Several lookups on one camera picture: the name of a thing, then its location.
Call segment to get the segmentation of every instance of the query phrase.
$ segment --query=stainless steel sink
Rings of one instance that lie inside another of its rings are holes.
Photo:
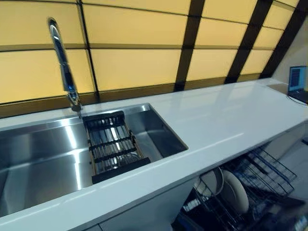
[[[187,149],[149,104],[92,115],[120,110],[151,162]],[[77,116],[0,131],[0,217],[91,186],[92,175]]]

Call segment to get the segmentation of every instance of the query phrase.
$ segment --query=faucet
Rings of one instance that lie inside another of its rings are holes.
[[[71,69],[69,67],[67,57],[65,54],[64,45],[60,36],[59,28],[57,22],[53,18],[48,19],[48,27],[51,34],[51,39],[53,41],[54,49],[57,53],[58,60],[60,63],[60,70],[63,82],[63,88],[67,92],[68,100],[70,101],[71,108],[74,112],[78,113],[81,117],[80,110],[81,104],[79,100],[79,95],[77,92],[76,85],[73,80]]]

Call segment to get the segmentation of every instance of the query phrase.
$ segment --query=dishwasher rack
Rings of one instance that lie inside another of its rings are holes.
[[[263,147],[256,148],[220,167],[232,172],[240,180],[248,197],[248,212],[238,213],[221,195],[214,195],[202,178],[200,183],[205,185],[211,195],[200,194],[197,191],[198,185],[195,185],[183,210],[188,215],[211,215],[225,230],[254,230],[256,223],[272,205],[278,204],[281,198],[285,198],[294,190],[291,182],[296,178],[296,174],[265,152]]]
[[[83,117],[93,168],[98,183],[150,163],[125,123],[123,111]]]

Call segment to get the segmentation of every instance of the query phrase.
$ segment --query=cabinet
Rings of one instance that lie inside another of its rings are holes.
[[[170,224],[179,213],[185,199],[192,190],[195,180],[189,180],[100,223],[101,229],[103,231],[172,230]]]

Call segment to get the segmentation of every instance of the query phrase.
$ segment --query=sink drying rack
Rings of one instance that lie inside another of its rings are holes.
[[[291,182],[296,178],[296,174],[264,151],[263,146],[220,167],[232,172],[242,183],[249,200],[248,212],[237,212],[220,194],[214,195],[200,177],[200,183],[205,185],[211,195],[200,194],[196,190],[199,185],[195,186],[183,206],[184,213],[197,219],[204,218],[206,214],[210,217],[209,222],[215,220],[216,225],[223,226],[224,230],[258,230],[256,224],[272,205],[288,206],[291,203],[300,203],[296,199],[288,198],[294,190]],[[212,229],[219,230],[218,226],[213,226]]]
[[[93,168],[92,183],[150,163],[125,123],[123,111],[83,117]]]

